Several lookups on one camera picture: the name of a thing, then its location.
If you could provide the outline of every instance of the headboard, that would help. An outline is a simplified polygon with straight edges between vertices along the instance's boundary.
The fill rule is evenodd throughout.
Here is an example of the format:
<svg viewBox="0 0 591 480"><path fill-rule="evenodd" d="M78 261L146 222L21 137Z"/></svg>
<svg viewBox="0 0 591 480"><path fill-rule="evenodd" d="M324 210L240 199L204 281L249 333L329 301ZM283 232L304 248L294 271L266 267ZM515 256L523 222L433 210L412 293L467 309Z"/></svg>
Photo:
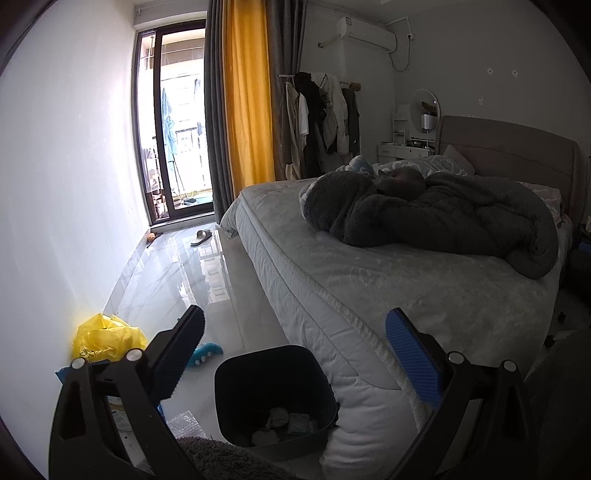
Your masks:
<svg viewBox="0 0 591 480"><path fill-rule="evenodd" d="M474 166L477 175L560 189L564 210L575 225L581 221L587 161L574 141L497 120L442 116L437 126L436 154L444 153L450 144Z"/></svg>

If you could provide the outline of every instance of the trash bin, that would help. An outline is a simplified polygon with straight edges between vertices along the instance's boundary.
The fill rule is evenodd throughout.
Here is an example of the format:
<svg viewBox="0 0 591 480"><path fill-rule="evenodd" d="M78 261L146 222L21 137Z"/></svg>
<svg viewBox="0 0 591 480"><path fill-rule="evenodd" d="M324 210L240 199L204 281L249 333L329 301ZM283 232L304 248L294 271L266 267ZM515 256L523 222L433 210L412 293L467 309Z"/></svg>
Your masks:
<svg viewBox="0 0 591 480"><path fill-rule="evenodd" d="M217 421L224 438L271 462L308 455L326 446L338 418L338 404L314 355L298 345L247 353L224 361L215 374ZM279 443L253 446L252 434L268 412L283 407L306 413L318 424L315 432L278 432Z"/></svg>

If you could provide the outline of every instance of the drawer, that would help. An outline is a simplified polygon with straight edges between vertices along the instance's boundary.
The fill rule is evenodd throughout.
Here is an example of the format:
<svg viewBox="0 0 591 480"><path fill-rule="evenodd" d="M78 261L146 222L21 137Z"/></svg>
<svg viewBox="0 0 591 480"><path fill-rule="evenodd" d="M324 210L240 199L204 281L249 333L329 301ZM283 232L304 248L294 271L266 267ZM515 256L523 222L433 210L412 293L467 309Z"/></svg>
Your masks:
<svg viewBox="0 0 591 480"><path fill-rule="evenodd" d="M417 158L417 157L428 157L429 150L426 148L415 148L415 147L396 147L397 158Z"/></svg>
<svg viewBox="0 0 591 480"><path fill-rule="evenodd" d="M395 157L397 148L400 147L397 147L396 145L380 144L378 145L378 157Z"/></svg>

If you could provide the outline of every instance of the yellow plastic bag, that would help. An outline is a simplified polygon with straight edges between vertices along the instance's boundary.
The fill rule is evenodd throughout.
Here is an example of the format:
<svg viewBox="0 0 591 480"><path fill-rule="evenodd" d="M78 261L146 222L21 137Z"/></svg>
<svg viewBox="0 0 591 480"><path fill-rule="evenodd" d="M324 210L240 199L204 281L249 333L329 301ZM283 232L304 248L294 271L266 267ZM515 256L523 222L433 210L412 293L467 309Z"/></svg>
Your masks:
<svg viewBox="0 0 591 480"><path fill-rule="evenodd" d="M145 350L148 339L137 327L132 327L113 315L97 313L78 327L74 337L72 358L81 356L89 362L117 361L132 348Z"/></svg>

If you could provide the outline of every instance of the sliding glass door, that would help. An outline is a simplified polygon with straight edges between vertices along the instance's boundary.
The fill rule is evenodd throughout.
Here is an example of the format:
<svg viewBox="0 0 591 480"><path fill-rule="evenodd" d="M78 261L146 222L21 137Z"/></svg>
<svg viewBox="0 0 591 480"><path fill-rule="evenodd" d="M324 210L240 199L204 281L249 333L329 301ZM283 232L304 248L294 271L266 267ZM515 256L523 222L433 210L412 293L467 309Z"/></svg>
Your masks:
<svg viewBox="0 0 591 480"><path fill-rule="evenodd" d="M138 36L135 123L152 224L213 211L205 136L204 44L205 20Z"/></svg>

